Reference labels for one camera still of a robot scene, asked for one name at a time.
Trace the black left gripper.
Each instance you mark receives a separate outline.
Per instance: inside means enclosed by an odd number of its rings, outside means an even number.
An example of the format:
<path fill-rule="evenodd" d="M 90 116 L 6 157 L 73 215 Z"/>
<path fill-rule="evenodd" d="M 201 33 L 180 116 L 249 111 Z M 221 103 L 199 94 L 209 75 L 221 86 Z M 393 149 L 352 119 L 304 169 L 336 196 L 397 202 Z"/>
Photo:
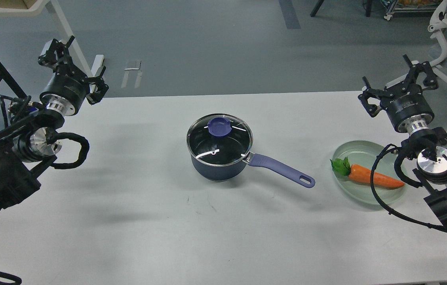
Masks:
<path fill-rule="evenodd" d="M 70 36 L 66 43 L 54 38 L 45 44 L 38 57 L 39 65 L 53 70 L 52 78 L 40 94 L 40 102 L 64 116 L 76 115 L 85 98 L 90 105 L 100 103 L 109 89 L 103 78 L 106 66 L 99 67 L 96 76 L 87 78 L 74 65 L 69 52 L 74 40 L 75 36 Z"/>

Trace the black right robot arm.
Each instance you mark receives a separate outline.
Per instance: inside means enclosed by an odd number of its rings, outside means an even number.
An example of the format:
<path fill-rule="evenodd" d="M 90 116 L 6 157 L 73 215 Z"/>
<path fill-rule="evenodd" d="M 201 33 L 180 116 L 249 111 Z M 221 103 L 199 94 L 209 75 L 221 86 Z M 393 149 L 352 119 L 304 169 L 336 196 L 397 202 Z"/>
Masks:
<path fill-rule="evenodd" d="M 375 200 L 388 214 L 402 220 L 447 233 L 447 133 L 441 128 L 429 128 L 434 112 L 423 95 L 424 90 L 437 89 L 437 75 L 428 61 L 413 63 L 403 59 L 409 67 L 405 78 L 384 89 L 374 89 L 363 78 L 365 89 L 358 96 L 366 112 L 375 117 L 384 110 L 396 132 L 408 134 L 401 146 L 389 144 L 383 148 L 371 167 L 370 183 Z M 439 225 L 410 218 L 382 201 L 375 190 L 374 173 L 380 160 L 397 152 L 394 170 L 399 180 L 428 191 L 424 199 Z"/>

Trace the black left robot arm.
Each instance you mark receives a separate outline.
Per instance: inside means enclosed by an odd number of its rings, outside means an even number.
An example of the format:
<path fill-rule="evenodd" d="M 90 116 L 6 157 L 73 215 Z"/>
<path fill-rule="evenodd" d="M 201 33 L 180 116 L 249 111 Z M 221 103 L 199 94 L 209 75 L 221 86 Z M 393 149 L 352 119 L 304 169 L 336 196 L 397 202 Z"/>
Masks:
<path fill-rule="evenodd" d="M 88 140 L 73 132 L 58 132 L 66 116 L 76 115 L 84 101 L 99 103 L 108 85 L 98 68 L 88 76 L 78 68 L 66 43 L 53 39 L 44 46 L 38 63 L 53 71 L 39 96 L 32 101 L 0 62 L 0 83 L 10 87 L 15 97 L 0 95 L 4 128 L 0 131 L 0 211 L 23 202 L 40 189 L 39 176 L 49 167 L 75 169 L 83 164 L 90 150 Z M 22 280 L 0 271 L 0 285 L 20 285 Z"/>

